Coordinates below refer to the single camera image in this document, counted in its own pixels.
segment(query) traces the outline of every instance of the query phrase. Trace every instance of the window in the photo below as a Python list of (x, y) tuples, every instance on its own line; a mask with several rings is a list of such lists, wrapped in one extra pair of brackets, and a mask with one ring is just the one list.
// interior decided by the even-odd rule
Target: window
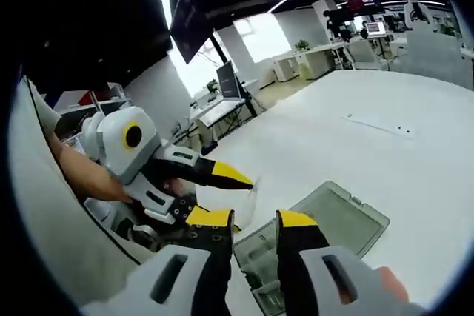
[(251, 16), (235, 21), (234, 25), (255, 63), (291, 51), (273, 14)]
[[(221, 38), (214, 33), (218, 44), (221, 46), (225, 56), (230, 59)], [(188, 93), (193, 97), (206, 87), (213, 79), (217, 80), (216, 70), (223, 64), (212, 42), (208, 39), (196, 53), (189, 64), (184, 62), (181, 53), (173, 42), (173, 49), (168, 53), (171, 57), (179, 78), (186, 87)]]

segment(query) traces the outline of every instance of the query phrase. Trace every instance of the white shelf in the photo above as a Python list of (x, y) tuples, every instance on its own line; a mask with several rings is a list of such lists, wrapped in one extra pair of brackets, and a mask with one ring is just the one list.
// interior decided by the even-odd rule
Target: white shelf
[[(110, 105), (110, 104), (123, 104), (123, 103), (125, 103), (129, 100), (130, 99), (128, 99), (128, 98), (125, 98), (125, 99), (112, 99), (112, 100), (100, 101), (99, 104), (101, 106)], [(94, 109), (94, 108), (95, 108), (94, 104), (81, 105), (81, 106), (70, 107), (68, 109), (61, 110), (61, 111), (58, 112), (58, 114), (63, 116), (63, 115), (66, 115), (66, 114), (70, 114), (72, 112), (78, 112), (78, 111), (89, 110), (89, 109)]]

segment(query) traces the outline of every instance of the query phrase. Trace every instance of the white table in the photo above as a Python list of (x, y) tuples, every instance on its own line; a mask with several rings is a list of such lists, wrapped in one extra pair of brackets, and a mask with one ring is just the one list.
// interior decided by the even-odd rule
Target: white table
[[(261, 178), (253, 222), (236, 240), (276, 209), (335, 181), (390, 219), (364, 261), (389, 266), (411, 300), (431, 306), (473, 242), (473, 112), (474, 93), (443, 81), (330, 73), (225, 137), (210, 154)], [(198, 186), (197, 193), (204, 207), (231, 206), (236, 223), (242, 219), (244, 192)], [(261, 315), (235, 261), (227, 304), (233, 315)]]
[(217, 121), (221, 120), (224, 116), (229, 115), (232, 111), (244, 105), (244, 103), (244, 99), (221, 101), (219, 105), (214, 106), (214, 108), (202, 115), (199, 120), (201, 120), (207, 128), (211, 128)]
[[(246, 91), (248, 91), (252, 96), (255, 96), (257, 92), (260, 90), (259, 88), (259, 80), (254, 79), (252, 81), (245, 81), (242, 86)], [(207, 97), (210, 98), (209, 93), (205, 93), (204, 90), (201, 91), (200, 95), (198, 97), (194, 97), (194, 100), (199, 102), (203, 101), (204, 99), (207, 100)], [(197, 108), (190, 108), (190, 122), (194, 122), (196, 120), (199, 120), (200, 117), (203, 115), (206, 115), (209, 111), (211, 111), (214, 107), (219, 105), (224, 98), (222, 98), (222, 94), (218, 94), (216, 98), (210, 102), (207, 102), (205, 105)]]
[(336, 52), (339, 63), (342, 60), (339, 56), (337, 49), (347, 46), (347, 42), (335, 42), (332, 44), (323, 44), (321, 46), (313, 47), (311, 50), (296, 53), (295, 59), (298, 65), (304, 65), (310, 71), (310, 77), (313, 79), (320, 78), (331, 69), (334, 68), (334, 60), (332, 57), (332, 51)]

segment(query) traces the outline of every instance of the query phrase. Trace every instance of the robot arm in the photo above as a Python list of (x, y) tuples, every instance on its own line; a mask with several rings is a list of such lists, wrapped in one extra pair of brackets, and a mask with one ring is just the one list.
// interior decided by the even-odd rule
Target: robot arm
[(185, 223), (197, 205), (194, 197), (167, 193), (163, 183), (169, 178), (222, 189), (253, 188), (253, 182), (230, 165), (162, 141), (151, 118), (139, 107), (109, 115), (97, 112), (84, 122), (82, 134), (86, 154), (123, 183), (146, 215), (169, 225)]
[[(352, 252), (328, 246), (308, 216), (279, 210), (277, 220), (278, 278), (287, 315), (424, 313), (420, 306), (387, 292), (381, 275)], [(164, 247), (131, 273), (115, 297), (91, 303), (82, 311), (93, 316), (230, 315), (225, 295), (231, 273), (232, 225), (231, 210), (196, 217), (181, 246)]]

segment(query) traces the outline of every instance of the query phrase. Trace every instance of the black pole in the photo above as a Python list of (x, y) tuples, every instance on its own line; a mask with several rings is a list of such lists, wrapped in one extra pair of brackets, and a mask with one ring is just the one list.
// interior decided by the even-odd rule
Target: black pole
[(217, 51), (217, 54), (219, 55), (219, 57), (221, 57), (221, 60), (223, 63), (226, 63), (228, 61), (227, 57), (225, 56), (224, 52), (222, 51), (221, 49), (221, 45), (217, 42), (217, 39), (216, 37), (214, 36), (214, 34), (212, 34), (210, 36), (210, 41), (213, 43), (213, 46), (214, 48), (216, 49)]
[[(221, 58), (222, 63), (227, 63), (228, 59), (225, 56), (224, 51), (222, 51), (221, 45), (217, 42), (217, 39), (214, 36), (214, 34), (211, 34), (211, 36), (209, 38), (210, 38), (210, 41), (213, 43), (213, 46), (216, 49), (217, 54)], [(245, 105), (247, 106), (247, 109), (249, 110), (251, 116), (253, 118), (256, 118), (257, 117), (257, 112), (255, 111), (255, 108), (253, 107), (252, 102), (251, 102), (252, 101), (252, 96), (248, 93), (248, 91), (246, 91), (244, 89), (244, 87), (242, 86), (242, 84), (240, 83), (238, 78), (237, 78), (237, 85), (238, 85), (238, 90), (240, 91), (240, 93), (242, 94), (242, 96), (245, 99)]]

